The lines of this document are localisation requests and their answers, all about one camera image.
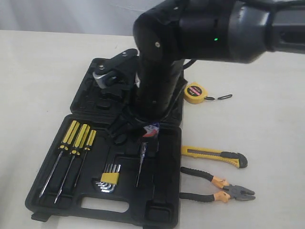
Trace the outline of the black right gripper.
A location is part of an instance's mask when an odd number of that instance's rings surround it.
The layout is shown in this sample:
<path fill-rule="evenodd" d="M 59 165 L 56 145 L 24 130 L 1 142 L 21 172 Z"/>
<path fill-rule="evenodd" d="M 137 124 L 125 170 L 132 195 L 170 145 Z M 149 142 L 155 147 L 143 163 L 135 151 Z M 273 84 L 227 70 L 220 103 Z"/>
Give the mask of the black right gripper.
<path fill-rule="evenodd" d="M 153 123 L 160 123 L 164 120 L 164 112 L 158 113 L 155 109 L 136 110 L 133 107 L 124 105 L 109 114 L 112 118 L 108 126 L 108 134 L 115 138 L 121 134 L 143 134 L 144 127 Z"/>

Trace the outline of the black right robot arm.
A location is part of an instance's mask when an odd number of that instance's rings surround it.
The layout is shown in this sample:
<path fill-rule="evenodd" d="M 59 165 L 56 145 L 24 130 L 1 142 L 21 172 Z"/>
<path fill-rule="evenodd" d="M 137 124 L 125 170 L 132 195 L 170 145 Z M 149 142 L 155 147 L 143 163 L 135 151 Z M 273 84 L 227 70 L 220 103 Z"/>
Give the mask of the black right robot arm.
<path fill-rule="evenodd" d="M 133 25 L 139 50 L 131 103 L 109 134 L 143 133 L 163 121 L 186 86 L 184 61 L 251 63 L 265 52 L 305 52 L 302 0 L 166 0 Z"/>

